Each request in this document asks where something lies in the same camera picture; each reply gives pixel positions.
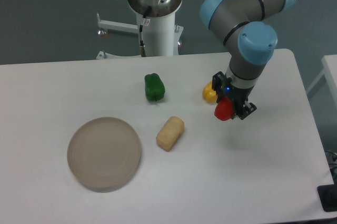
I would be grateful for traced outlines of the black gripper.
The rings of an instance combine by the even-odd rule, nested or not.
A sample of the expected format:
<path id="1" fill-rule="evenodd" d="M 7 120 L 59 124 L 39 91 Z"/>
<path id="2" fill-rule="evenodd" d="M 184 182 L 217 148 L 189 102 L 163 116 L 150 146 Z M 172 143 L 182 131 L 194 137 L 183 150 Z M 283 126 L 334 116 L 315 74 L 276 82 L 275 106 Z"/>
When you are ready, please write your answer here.
<path id="1" fill-rule="evenodd" d="M 221 71 L 212 77 L 212 90 L 216 93 L 216 102 L 219 103 L 225 96 L 229 98 L 234 109 L 233 119 L 244 120 L 257 110 L 256 105 L 249 101 L 249 94 L 252 89 L 252 87 L 248 89 L 235 87 Z"/>

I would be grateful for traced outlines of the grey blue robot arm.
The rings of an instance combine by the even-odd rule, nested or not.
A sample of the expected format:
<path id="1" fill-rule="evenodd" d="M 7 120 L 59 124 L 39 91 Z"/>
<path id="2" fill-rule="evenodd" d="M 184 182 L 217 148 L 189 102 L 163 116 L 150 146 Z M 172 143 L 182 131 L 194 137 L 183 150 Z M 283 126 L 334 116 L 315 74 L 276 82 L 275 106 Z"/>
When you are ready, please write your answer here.
<path id="1" fill-rule="evenodd" d="M 172 56 L 177 51 L 175 14 L 182 0 L 127 0 L 136 15 L 141 56 Z M 205 0 L 200 18 L 231 55 L 225 72 L 212 78 L 215 116 L 222 121 L 245 119 L 256 110 L 249 102 L 277 45 L 275 30 L 264 19 L 291 7 L 296 0 Z"/>

